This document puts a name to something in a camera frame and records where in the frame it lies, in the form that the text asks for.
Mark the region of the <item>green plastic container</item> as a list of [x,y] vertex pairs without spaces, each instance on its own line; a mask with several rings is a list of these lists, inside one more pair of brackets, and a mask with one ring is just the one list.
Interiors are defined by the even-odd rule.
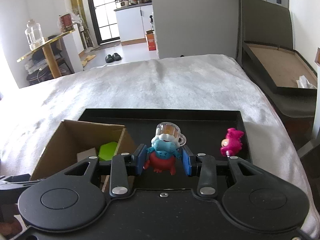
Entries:
[[101,145],[98,153],[100,161],[109,161],[115,154],[118,143],[113,141],[107,144]]

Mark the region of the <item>white power adapter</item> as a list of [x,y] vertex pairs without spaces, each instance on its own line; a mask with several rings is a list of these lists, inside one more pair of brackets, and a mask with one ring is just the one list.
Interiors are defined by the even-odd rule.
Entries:
[[76,161],[80,162],[80,161],[87,159],[87,158],[91,158],[91,157],[96,158],[97,156],[98,156],[98,154],[97,154],[96,149],[90,148],[88,150],[77,153],[76,154]]

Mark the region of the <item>blue red toy figure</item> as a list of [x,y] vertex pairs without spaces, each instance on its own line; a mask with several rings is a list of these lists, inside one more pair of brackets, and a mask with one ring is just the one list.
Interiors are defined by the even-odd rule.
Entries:
[[151,139],[151,147],[146,149],[146,161],[143,168],[153,168],[156,173],[169,171],[173,176],[176,173],[175,163],[181,159],[178,151],[187,142],[180,128],[172,122],[161,122],[157,125],[155,136]]

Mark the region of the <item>pink toy figure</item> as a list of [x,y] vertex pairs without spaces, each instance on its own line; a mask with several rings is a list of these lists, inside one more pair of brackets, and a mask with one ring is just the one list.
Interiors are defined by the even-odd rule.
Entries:
[[243,131],[235,128],[227,129],[225,139],[221,141],[221,155],[224,157],[236,156],[242,150],[241,139],[244,135]]

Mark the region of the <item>black tray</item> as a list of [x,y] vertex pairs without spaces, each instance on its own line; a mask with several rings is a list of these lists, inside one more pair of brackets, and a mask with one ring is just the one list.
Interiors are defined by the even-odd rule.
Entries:
[[[220,161],[225,159],[220,153],[220,147],[227,130],[245,130],[239,111],[88,108],[79,120],[124,125],[136,145],[147,146],[151,145],[151,139],[159,123],[172,122],[185,135],[186,146],[191,152],[209,154]],[[148,168],[134,179],[134,186],[138,189],[191,189],[197,186],[198,180],[198,177],[187,176],[182,162],[177,161],[174,176],[168,171],[156,173]]]

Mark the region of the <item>brown cardboard box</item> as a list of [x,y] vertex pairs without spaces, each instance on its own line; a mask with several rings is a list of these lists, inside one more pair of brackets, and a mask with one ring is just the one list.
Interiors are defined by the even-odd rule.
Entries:
[[43,149],[31,179],[52,176],[77,163],[78,153],[99,150],[101,145],[113,141],[118,143],[115,154],[133,153],[137,148],[123,125],[63,120]]

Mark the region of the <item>white fuzzy blanket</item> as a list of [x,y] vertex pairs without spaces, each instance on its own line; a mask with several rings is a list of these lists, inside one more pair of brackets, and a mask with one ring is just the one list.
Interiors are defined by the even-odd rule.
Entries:
[[240,111],[253,163],[312,199],[271,103],[233,58],[216,54],[96,67],[11,92],[1,100],[1,174],[33,173],[60,122],[88,108]]

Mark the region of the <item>black slippers pair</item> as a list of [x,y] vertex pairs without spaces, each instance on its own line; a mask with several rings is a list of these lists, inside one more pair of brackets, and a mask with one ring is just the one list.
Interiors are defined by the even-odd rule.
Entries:
[[114,53],[113,55],[111,54],[108,54],[106,57],[105,57],[105,62],[106,63],[112,63],[112,62],[115,62],[115,61],[121,61],[121,56],[118,54],[118,53]]

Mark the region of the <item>orange cardboard box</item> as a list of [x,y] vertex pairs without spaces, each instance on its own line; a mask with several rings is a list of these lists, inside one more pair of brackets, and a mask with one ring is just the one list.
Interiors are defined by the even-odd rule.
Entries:
[[145,33],[145,38],[148,44],[149,51],[156,51],[156,37],[153,30],[147,30]]

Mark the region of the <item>gold round side table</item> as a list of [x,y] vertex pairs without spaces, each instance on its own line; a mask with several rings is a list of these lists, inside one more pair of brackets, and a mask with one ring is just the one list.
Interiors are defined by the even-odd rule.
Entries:
[[26,59],[28,56],[30,56],[32,53],[42,49],[42,51],[44,53],[44,57],[45,57],[45,59],[47,61],[48,67],[50,69],[50,72],[51,72],[53,78],[55,79],[55,78],[61,77],[62,74],[60,72],[60,69],[59,69],[58,64],[56,62],[56,59],[55,59],[55,56],[53,54],[53,50],[52,50],[50,45],[53,42],[56,42],[59,39],[63,38],[64,36],[67,36],[67,35],[73,33],[74,31],[75,31],[75,29],[72,29],[70,31],[61,33],[61,34],[55,36],[54,38],[49,39],[48,41],[44,42],[44,44],[40,45],[39,47],[37,47],[37,48],[35,48],[35,49],[31,50],[31,51],[29,51],[28,53],[26,53],[25,55],[23,55],[22,57],[17,59],[16,62],[21,62],[24,59]]

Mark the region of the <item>white kitchen cabinet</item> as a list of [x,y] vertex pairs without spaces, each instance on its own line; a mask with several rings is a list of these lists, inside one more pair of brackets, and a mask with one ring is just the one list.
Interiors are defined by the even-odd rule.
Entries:
[[146,32],[151,30],[152,3],[122,7],[115,13],[122,46],[146,42]]

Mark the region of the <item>red tin can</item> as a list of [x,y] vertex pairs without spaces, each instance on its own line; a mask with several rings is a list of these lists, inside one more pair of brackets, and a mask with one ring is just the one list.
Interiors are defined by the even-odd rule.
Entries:
[[73,22],[72,22],[72,17],[70,14],[64,14],[59,16],[59,21],[60,21],[60,26],[61,26],[61,31],[63,33],[67,31],[71,31],[74,29],[73,27]]

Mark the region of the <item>clear glass jar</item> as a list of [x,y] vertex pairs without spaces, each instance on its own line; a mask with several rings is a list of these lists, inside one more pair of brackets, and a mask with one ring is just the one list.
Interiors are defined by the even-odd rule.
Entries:
[[42,34],[41,25],[36,23],[33,19],[30,19],[27,22],[25,35],[27,37],[30,50],[34,50],[46,42]]

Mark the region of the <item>dark bed frame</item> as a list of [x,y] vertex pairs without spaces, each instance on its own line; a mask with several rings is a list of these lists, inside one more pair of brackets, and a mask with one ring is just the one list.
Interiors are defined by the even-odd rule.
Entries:
[[241,64],[263,91],[280,118],[311,121],[316,111],[316,88],[300,88],[301,76],[314,86],[317,75],[293,48],[287,8],[263,0],[241,0]]

